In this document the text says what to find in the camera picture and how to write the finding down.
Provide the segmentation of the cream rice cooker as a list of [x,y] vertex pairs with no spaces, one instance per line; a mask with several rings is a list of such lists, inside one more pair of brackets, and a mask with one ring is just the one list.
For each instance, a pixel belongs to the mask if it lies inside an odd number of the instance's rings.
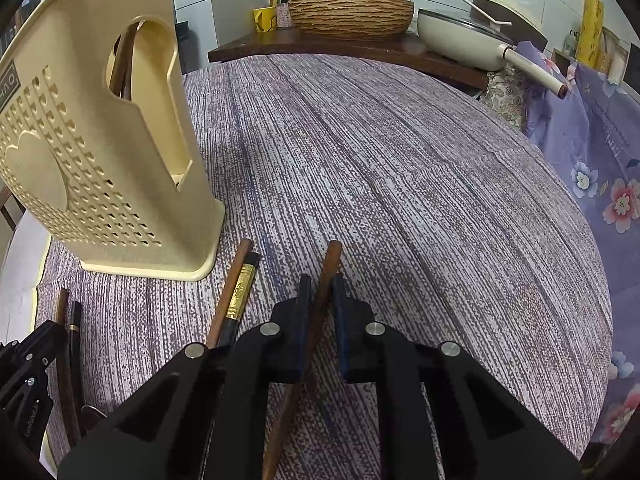
[[531,42],[543,51],[548,39],[542,32],[541,21],[527,11],[516,0],[461,0],[470,7],[470,17],[502,32],[514,44]]

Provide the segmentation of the yellow roll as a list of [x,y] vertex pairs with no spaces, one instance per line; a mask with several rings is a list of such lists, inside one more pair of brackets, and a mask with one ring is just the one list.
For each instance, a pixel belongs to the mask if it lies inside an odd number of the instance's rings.
[[591,68],[597,66],[603,21],[603,2],[601,0],[584,0],[576,58],[578,62]]

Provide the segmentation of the black chopstick far left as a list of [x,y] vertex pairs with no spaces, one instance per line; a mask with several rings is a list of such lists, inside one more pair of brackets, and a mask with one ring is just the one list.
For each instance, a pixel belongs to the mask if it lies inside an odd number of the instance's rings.
[[75,411],[80,412],[84,402],[81,378],[81,315],[82,304],[74,301],[70,311],[70,340],[68,341],[68,360],[70,361],[70,383]]

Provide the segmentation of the yellow cup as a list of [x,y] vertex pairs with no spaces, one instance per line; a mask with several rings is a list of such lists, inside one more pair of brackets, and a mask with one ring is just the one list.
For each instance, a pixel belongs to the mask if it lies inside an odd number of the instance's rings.
[[264,34],[278,29],[278,10],[275,6],[265,6],[253,10],[253,22],[256,32]]

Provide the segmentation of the brown wooden chopstick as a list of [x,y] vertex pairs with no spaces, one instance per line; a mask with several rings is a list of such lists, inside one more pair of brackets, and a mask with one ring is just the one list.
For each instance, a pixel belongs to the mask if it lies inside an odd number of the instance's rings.
[[292,424],[296,406],[303,385],[310,376],[311,360],[317,344],[322,336],[322,328],[330,304],[331,282],[340,267],[343,246],[338,240],[329,242],[326,255],[323,258],[320,280],[314,296],[314,303],[309,310],[309,336],[305,351],[305,375],[299,384],[287,385],[283,400],[280,403],[276,419],[274,420],[262,465],[262,480],[272,480],[276,475],[282,450],[288,440],[288,430]]
[[208,348],[215,348],[218,344],[222,322],[224,322],[224,318],[227,315],[228,307],[236,282],[240,276],[244,259],[252,248],[253,242],[249,238],[242,238],[238,248],[236,248],[234,258],[226,275],[226,279],[224,280],[224,287],[222,288],[220,297],[216,304],[213,321],[209,326],[209,332],[206,337],[206,346]]

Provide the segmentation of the dark wooden counter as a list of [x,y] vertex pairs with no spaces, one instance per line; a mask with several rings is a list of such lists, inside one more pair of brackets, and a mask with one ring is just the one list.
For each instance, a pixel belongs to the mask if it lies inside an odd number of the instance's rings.
[[484,70],[463,66],[428,50],[420,38],[403,34],[383,40],[351,40],[302,34],[296,29],[250,34],[207,53],[209,62],[229,62],[252,55],[312,53],[366,58],[406,66],[431,75],[456,88],[484,91]]

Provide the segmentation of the purple striped tablecloth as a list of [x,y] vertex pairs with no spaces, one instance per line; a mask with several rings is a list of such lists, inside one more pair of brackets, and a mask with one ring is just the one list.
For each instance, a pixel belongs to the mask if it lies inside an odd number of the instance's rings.
[[91,399],[112,408],[207,332],[241,238],[262,254],[248,324],[339,240],[381,320],[457,341],[582,452],[605,390],[608,288],[588,223],[525,136],[436,79],[356,58],[243,58],[186,75],[184,91],[227,208],[212,274],[92,274],[49,250],[37,313],[61,287],[84,304]]

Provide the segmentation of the purple floral cloth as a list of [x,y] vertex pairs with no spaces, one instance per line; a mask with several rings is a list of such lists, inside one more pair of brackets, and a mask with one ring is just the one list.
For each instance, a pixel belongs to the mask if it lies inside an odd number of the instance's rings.
[[544,251],[553,307],[568,325],[564,441],[609,446],[639,408],[639,105],[578,62],[562,73],[530,42],[516,48],[566,85],[526,92],[526,138],[541,160],[535,191],[551,221]]

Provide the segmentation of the brown chopstick far left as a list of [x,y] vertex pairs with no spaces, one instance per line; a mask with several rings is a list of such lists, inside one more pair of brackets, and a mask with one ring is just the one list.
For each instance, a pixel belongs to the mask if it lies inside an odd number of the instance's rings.
[[58,397],[62,421],[70,448],[74,448],[81,439],[77,418],[72,376],[70,376],[70,335],[66,328],[66,313],[68,306],[68,290],[61,288],[56,300],[55,322],[62,327],[64,344],[61,355],[56,359],[56,376],[58,376]]

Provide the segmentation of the cream frying pan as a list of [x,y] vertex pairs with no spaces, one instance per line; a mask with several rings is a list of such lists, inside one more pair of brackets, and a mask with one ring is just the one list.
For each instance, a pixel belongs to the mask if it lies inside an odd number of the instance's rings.
[[416,27],[428,50],[464,66],[498,72],[506,64],[511,64],[559,99],[564,99],[568,93],[564,82],[516,52],[511,40],[494,28],[473,22],[464,16],[459,18],[454,14],[426,9],[418,11]]

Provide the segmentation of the cream plastic utensil holder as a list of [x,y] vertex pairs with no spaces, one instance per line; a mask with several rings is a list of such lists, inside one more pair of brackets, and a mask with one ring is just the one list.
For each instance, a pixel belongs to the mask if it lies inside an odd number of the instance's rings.
[[172,0],[43,0],[1,60],[1,177],[93,272],[197,281],[212,193]]

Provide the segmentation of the woven brown basin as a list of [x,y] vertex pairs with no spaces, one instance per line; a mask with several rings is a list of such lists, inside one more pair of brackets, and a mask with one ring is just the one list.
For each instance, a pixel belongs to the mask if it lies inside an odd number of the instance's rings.
[[288,0],[294,27],[306,35],[386,40],[403,35],[414,14],[408,0]]

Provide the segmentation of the black gold chopstick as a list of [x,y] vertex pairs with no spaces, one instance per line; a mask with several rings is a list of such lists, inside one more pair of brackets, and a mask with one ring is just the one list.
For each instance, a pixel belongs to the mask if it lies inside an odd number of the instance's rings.
[[260,255],[257,252],[249,252],[243,261],[238,280],[235,283],[231,295],[226,316],[221,324],[217,341],[218,347],[231,346],[235,342],[247,305],[248,296],[250,296],[250,290],[254,283],[259,261]]

